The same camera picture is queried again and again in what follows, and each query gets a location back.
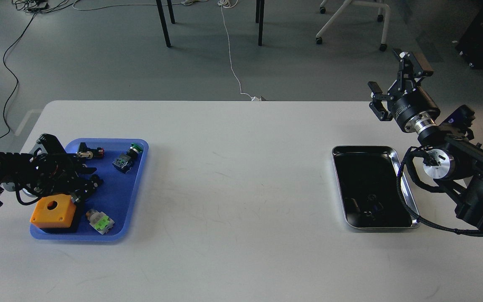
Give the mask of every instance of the white cable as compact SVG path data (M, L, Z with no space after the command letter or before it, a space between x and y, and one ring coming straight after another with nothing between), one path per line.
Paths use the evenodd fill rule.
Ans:
M115 5L109 5L109 6L102 6L101 8L77 8L75 7L75 4L78 3L81 0L75 0L74 3L72 4L72 8L78 11L94 11L94 10L101 10L103 8L114 8L116 6L136 6L136 5L153 5L156 6L155 4L152 3L143 3L143 4L115 4ZM172 5L183 5L183 6L190 6L195 2L208 2L208 0L184 0L180 3L173 3Z
M182 4L183 6L190 6L195 2L208 2L208 0L184 0L180 2L180 4Z
M222 8L233 8L238 4L238 0L236 0L236 3L230 4L230 0L219 0L217 1L217 5L221 6Z
M229 36L229 30L226 29L225 15L223 15L223 6L221 6L221 16L223 16L223 25L225 26L226 38L227 38L227 40L229 42L230 70L232 71L232 74L234 74L234 77L236 78L236 80L238 81L238 84L240 85L240 94L245 94L246 96L248 96L248 97L251 98L251 101L253 101L256 97L252 97L249 94L246 94L245 92L242 92L242 83L240 82L240 79L238 78L238 76L236 76L236 73L234 72L234 68L232 67L232 56L230 55L230 36Z

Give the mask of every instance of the metal tray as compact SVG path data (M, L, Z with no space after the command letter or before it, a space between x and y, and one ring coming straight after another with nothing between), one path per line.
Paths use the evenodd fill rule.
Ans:
M396 191L400 160L385 146L337 146L332 152L344 218L356 229L383 231L418 227L403 207ZM402 176L402 193L418 209L408 181Z

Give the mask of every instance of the power cord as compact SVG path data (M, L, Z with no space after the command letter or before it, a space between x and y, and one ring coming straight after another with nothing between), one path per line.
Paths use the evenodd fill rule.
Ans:
M33 19L35 19L35 16L36 16L36 13L33 13L33 17L31 17L31 20L29 20L29 23L27 23L27 26L25 27L25 29L23 30L23 32L21 33L21 35L14 41L14 43L11 44L11 46L8 46L8 48L5 50L5 53L3 54L3 65L5 66L5 68L10 71L10 73L12 74L12 76L14 76L14 79L16 80L16 85L14 86L14 89L12 89L12 92L11 94L8 96L7 100L5 101L5 105L3 106L3 121L5 122L5 126L7 127L7 132L5 134L3 134L2 136L0 136L0 139L4 138L5 136L7 136L9 133L10 133L10 126L8 126L8 122L6 120L6 116L5 116L5 111L6 111L6 107L8 105L8 101L10 101L11 97L14 95L14 93L16 92L16 89L18 88L18 85L20 84L20 81L18 80L18 77L12 72L12 70L10 70L10 68L6 65L6 58L7 58L7 53L8 51L16 45L16 43L19 42L19 40L21 40L21 38L23 37L23 35L25 34L25 32L27 31L27 29L29 28L29 25L31 25L31 22L33 22Z
M233 8L234 6L236 6L236 4L238 4L238 0L236 0L236 2L234 4L231 4L230 0L219 0L219 1L217 1L217 5L221 6L221 8Z
M100 8L77 8L77 7L75 7L75 4L78 3L79 1L81 1L81 0L75 0L72 4L72 8L75 9L75 10L78 10L78 11L94 11L94 10L101 10L103 8L114 8L114 7L117 7L117 6L137 6L137 5L138 6L147 6L147 5L156 6L156 4L144 3L144 4L115 4L115 5L102 6ZM208 0L184 0L180 3L173 3L172 5L190 6L190 5L192 5L193 3L196 3L196 2L208 2Z
M221 2L224 2L224 5L227 5L226 8L233 8L236 4L238 4L238 1L236 1L236 3L234 5L230 5L229 0L220 0L219 2L217 2L217 5L221 6L221 16L223 17L223 25L225 26L226 39L229 42L230 70L232 71L232 74L234 75L234 77L238 81L238 84L239 84L239 87L240 87L240 94L245 94L246 96L248 96L249 98L251 98L251 101L260 101L259 98L255 97L255 96L250 96L249 94L246 94L245 92L242 91L242 83L240 82L240 79L238 78L238 76L236 76L236 73L234 72L234 68L232 67L232 55L230 54L231 52L230 52L230 36L229 36L229 30L226 28L225 15L223 14L223 7L225 7L225 6L223 6L222 4L220 4Z
M63 10L72 4L68 4L69 0L62 0L56 6L49 8L47 0L11 0L12 5L15 6L18 11L25 11L31 13L50 13Z

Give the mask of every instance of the chair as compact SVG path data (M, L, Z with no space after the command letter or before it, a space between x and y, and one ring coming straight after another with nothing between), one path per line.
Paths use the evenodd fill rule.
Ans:
M327 0L323 0L320 4L320 13L325 13L325 4ZM391 18L391 8L385 3L383 0L374 0L374 2L368 1L361 1L361 0L345 0L343 5L334 13L334 15L327 21L327 23L320 29L320 31L316 34L316 44L322 44L324 40L322 39L322 35L324 32L330 27L331 23L337 19L337 17L347 8L350 4L352 5L360 5L360 6L371 6L374 8L379 8L378 10L378 17L377 21L383 21L383 34L381 36L381 45L379 46L379 50L384 52L387 49L387 32L389 31L389 19Z

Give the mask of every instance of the screw hole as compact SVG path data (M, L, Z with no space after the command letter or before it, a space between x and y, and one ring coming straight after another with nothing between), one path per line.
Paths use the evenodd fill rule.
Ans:
M53 210L54 208L57 208L57 201L53 200L48 204L48 210Z

